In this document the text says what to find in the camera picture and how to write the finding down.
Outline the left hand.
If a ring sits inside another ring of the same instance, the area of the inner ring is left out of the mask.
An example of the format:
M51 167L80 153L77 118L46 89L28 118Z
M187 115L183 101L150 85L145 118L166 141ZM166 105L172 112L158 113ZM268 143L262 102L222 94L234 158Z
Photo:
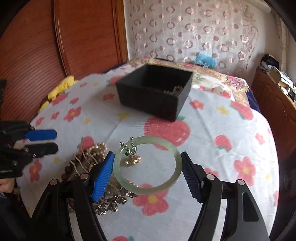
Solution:
M15 178L0 179L0 192L12 193L14 190Z

